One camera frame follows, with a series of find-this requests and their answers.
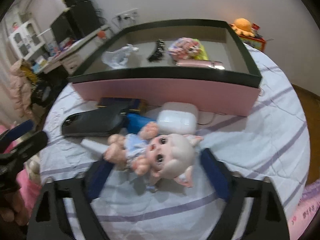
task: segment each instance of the desk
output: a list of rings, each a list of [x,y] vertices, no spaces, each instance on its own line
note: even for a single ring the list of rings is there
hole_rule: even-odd
[[[268,56],[246,47],[263,76],[262,93],[248,117],[216,115],[210,124],[199,126],[197,134],[204,136],[200,147],[210,148],[230,170],[244,177],[271,177],[289,219],[308,176],[307,123],[285,74]],[[44,126],[49,143],[40,154],[43,182],[49,176],[56,180],[71,178],[98,160],[97,154],[80,145],[81,139],[61,135],[61,124],[67,116],[95,109],[95,104],[83,101],[70,84],[59,95]],[[201,112],[199,123],[211,118],[210,113]],[[92,208],[112,240],[204,240],[225,203],[215,195],[199,163],[194,166],[193,181],[193,188],[183,188],[173,180],[164,180],[153,194],[132,172],[114,170]],[[252,200],[247,199],[233,239],[242,236],[251,204]],[[75,237],[83,239],[72,203],[66,201],[66,206]]]
[[[84,60],[86,60],[98,47],[107,41],[107,39],[97,37],[97,33],[100,30],[108,29],[108,25],[103,25],[83,39],[76,41],[70,46],[70,48],[61,52],[58,56],[50,57],[48,63],[41,67],[36,74],[42,72],[47,74],[60,65],[63,65],[66,71],[69,74],[72,74],[81,65],[81,63],[84,62]],[[110,30],[109,32],[110,33],[106,33],[108,38],[112,36]]]

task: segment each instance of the white doll hair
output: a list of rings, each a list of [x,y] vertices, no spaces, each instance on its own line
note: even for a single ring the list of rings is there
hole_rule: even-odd
[[[170,134],[172,143],[172,160],[161,171],[161,177],[174,179],[183,174],[194,164],[196,152],[189,138],[180,134]]]

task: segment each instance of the white cabinet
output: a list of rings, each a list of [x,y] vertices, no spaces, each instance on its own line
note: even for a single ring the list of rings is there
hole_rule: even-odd
[[[45,43],[33,20],[23,23],[10,36],[9,40],[19,58],[28,60]]]

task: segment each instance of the cabinet door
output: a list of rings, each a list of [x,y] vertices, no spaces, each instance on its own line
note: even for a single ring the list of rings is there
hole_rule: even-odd
[[[25,34],[29,40],[32,50],[36,52],[44,45],[43,38],[41,36],[37,37],[40,34],[38,28],[33,20],[25,22],[22,26],[24,27]]]
[[[10,35],[10,42],[19,58],[32,53],[31,45],[28,43],[28,39],[21,28],[18,28],[18,30]]]

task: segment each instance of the wooden floor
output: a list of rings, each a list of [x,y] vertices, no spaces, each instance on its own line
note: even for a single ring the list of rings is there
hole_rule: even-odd
[[[311,92],[293,86],[306,115],[310,135],[311,159],[307,184],[320,178],[320,99]]]

